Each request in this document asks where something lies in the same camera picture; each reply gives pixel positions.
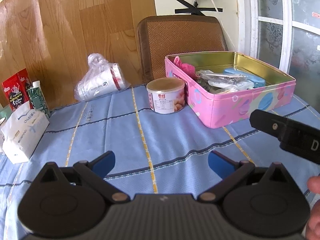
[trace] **wood grain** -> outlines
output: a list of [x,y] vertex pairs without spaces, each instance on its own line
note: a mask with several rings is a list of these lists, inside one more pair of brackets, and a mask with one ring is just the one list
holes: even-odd
[[[3,0],[0,82],[27,68],[49,108],[74,103],[88,55],[101,53],[131,84],[142,84],[135,28],[153,15],[154,0]],[[3,92],[0,103],[8,104]]]

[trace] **pink tin box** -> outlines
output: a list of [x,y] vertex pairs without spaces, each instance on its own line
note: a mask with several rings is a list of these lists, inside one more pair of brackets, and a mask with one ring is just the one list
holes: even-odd
[[[212,94],[180,70],[173,60],[179,56],[196,70],[210,69],[222,73],[236,66],[266,81],[265,87],[226,94]],[[167,77],[177,77],[186,83],[186,101],[203,124],[218,128],[250,117],[255,109],[270,111],[290,103],[296,80],[279,69],[260,60],[232,51],[195,52],[165,57]]]

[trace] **ribbed gray surface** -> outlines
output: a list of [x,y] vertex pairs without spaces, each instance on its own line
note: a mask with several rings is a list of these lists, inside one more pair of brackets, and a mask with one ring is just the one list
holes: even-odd
[[[27,236],[25,240],[40,240]],[[214,205],[196,202],[192,195],[137,195],[114,205],[92,230],[68,240],[249,240],[229,225]],[[303,240],[301,235],[282,238]]]

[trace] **blue case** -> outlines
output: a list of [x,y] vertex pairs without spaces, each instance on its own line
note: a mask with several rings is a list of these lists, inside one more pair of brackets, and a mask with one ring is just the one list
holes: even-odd
[[253,74],[249,74],[247,72],[241,71],[241,70],[236,70],[234,68],[226,68],[223,71],[224,74],[241,74],[241,75],[245,75],[248,80],[250,80],[251,82],[254,83],[254,88],[260,88],[260,87],[264,87],[266,85],[266,81],[261,78],[258,77],[256,75]]

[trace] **pink cloth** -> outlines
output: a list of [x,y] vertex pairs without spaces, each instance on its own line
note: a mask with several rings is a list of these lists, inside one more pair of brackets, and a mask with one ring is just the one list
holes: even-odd
[[192,79],[198,78],[198,76],[196,75],[196,68],[188,63],[182,63],[179,56],[176,56],[174,58],[173,63]]

